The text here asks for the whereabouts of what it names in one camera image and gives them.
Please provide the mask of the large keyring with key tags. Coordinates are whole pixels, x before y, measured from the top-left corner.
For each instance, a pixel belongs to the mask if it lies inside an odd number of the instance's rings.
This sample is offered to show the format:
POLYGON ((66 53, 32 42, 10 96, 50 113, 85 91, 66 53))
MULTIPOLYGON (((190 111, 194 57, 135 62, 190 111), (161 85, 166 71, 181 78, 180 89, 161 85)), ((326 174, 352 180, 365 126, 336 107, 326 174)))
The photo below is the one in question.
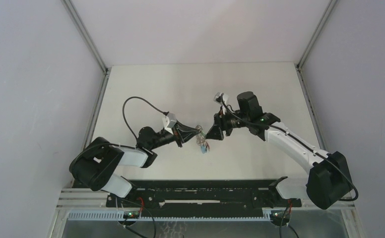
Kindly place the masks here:
POLYGON ((200 130, 200 134, 196 136, 196 143, 200 147, 201 152, 203 154, 206 154, 210 151, 210 145, 207 142, 206 138, 204 138, 201 134, 201 132, 204 132, 203 128, 201 125, 197 125, 195 128, 200 130))

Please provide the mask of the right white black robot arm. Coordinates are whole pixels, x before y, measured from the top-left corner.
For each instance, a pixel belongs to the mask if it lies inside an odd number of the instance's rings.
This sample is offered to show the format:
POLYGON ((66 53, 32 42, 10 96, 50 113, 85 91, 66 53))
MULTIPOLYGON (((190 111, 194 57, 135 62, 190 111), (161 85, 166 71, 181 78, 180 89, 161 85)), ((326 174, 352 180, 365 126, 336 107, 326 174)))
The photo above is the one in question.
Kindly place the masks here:
POLYGON ((285 176, 272 183, 268 194, 271 204, 282 206, 288 199, 309 199, 326 210, 337 201, 358 199, 359 191, 352 181, 345 156, 338 151, 322 150, 299 137, 279 117, 264 112, 252 91, 237 96, 239 109, 235 111, 229 108, 228 96, 224 93, 218 92, 213 100, 220 105, 220 110, 213 117, 213 126, 206 139, 221 141, 234 129, 246 127, 252 135, 276 146, 306 172, 305 178, 285 176))

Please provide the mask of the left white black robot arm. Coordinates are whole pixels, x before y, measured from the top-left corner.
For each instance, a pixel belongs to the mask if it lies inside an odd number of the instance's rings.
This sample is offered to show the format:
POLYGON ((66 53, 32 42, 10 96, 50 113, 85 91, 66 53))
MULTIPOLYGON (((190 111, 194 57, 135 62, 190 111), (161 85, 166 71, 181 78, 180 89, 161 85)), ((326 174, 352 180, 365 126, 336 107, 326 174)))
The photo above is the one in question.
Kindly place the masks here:
POLYGON ((197 135, 199 127, 189 127, 176 122, 171 128, 155 131, 143 127, 134 147, 111 143, 104 137, 94 139, 69 166, 73 178, 92 191, 105 191, 118 196, 126 207, 137 201, 131 182, 116 173, 119 166, 148 168, 157 158, 153 149, 175 142, 179 147, 197 135))

